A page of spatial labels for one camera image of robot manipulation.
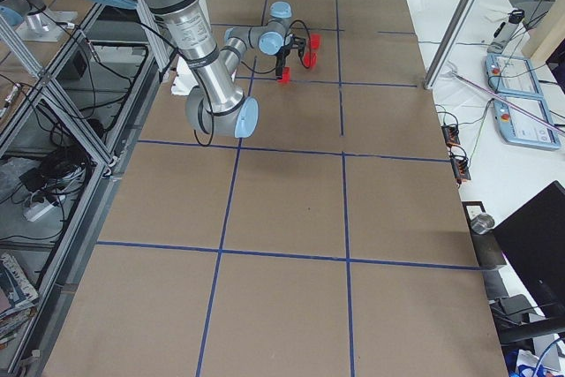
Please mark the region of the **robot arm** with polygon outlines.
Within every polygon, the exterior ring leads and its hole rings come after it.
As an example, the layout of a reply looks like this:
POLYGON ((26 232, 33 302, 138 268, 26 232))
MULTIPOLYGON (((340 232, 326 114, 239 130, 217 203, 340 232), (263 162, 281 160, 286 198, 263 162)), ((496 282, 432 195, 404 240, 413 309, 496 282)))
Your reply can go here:
POLYGON ((220 50, 220 58, 225 63, 228 73, 233 74, 244 60, 245 53, 258 49, 264 55, 276 58, 273 70, 254 71, 257 74, 275 73, 277 80, 282 81, 290 73, 285 71, 286 57, 295 49, 300 59, 304 58, 307 38, 292 33, 292 9, 289 3, 277 1, 269 8, 270 18, 264 26, 235 26, 226 30, 225 45, 220 50))
POLYGON ((258 123, 259 105, 233 81, 199 0, 91 1, 130 10, 144 1, 168 28, 198 82, 185 105, 192 127, 199 132, 234 138, 252 135, 258 123))

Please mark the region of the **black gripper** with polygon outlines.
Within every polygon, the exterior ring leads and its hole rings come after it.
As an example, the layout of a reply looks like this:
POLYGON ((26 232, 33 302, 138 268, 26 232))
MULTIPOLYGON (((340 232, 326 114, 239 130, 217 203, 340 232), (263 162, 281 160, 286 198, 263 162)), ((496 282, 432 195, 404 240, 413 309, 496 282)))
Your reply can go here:
POLYGON ((305 47, 306 39, 304 37, 291 36, 290 40, 287 41, 276 53, 276 68, 283 69, 286 66, 286 57, 292 50, 296 50, 300 60, 303 60, 305 47))

